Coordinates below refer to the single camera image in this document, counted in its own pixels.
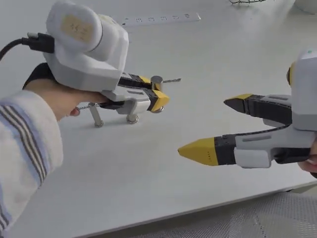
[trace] finger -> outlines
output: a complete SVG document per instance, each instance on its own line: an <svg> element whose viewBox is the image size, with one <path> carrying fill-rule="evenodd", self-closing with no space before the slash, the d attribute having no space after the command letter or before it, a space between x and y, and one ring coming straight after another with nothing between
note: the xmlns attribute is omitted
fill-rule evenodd
<svg viewBox="0 0 317 238"><path fill-rule="evenodd" d="M317 173L317 156L310 156L308 160L300 162L298 165L304 171Z"/></svg>
<svg viewBox="0 0 317 238"><path fill-rule="evenodd" d="M78 108L74 108L71 112L70 112L70 116L72 117L77 117L80 114L80 110Z"/></svg>
<svg viewBox="0 0 317 238"><path fill-rule="evenodd" d="M317 141L316 140L311 147L311 155L317 155Z"/></svg>
<svg viewBox="0 0 317 238"><path fill-rule="evenodd" d="M108 101L107 97L101 93L82 91L78 94L80 102L105 103Z"/></svg>

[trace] wrist strap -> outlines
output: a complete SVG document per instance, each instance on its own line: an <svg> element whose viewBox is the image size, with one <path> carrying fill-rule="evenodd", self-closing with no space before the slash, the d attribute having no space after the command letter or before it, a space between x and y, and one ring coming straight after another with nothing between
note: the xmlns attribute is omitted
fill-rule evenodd
<svg viewBox="0 0 317 238"><path fill-rule="evenodd" d="M29 78L24 83L22 89L24 89L31 81L36 79L51 79L56 82L48 63L41 63L36 66Z"/></svg>

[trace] hand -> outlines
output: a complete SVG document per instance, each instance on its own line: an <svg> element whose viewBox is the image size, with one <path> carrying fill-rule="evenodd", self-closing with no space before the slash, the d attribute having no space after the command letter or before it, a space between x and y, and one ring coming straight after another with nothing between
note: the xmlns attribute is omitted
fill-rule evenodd
<svg viewBox="0 0 317 238"><path fill-rule="evenodd" d="M107 101L107 98L100 93L72 89L49 79L31 81L24 90L32 91L41 96L53 110L57 121L67 116L78 116L80 112L77 105L79 103L103 103Z"/></svg>
<svg viewBox="0 0 317 238"><path fill-rule="evenodd" d="M317 173L317 140L311 148L311 155L308 160L298 163L299 167L310 173Z"/></svg>

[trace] white striped shirt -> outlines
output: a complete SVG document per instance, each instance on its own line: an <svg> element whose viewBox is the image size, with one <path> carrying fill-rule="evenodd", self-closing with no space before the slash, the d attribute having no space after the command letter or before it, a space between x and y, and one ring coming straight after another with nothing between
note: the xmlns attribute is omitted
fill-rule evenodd
<svg viewBox="0 0 317 238"><path fill-rule="evenodd" d="M40 96L23 90L0 100L0 237L62 159L55 115Z"/></svg>

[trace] electrical outlet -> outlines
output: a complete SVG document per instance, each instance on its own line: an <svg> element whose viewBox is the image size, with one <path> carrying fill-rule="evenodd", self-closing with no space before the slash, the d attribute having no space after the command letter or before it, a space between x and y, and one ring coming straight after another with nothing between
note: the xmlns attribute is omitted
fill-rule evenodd
<svg viewBox="0 0 317 238"><path fill-rule="evenodd" d="M176 22L189 22L201 20L198 13L181 13L181 14L167 14L167 15L153 15L141 17L126 17L121 25L123 27L129 26L145 26L154 24L167 24Z"/></svg>

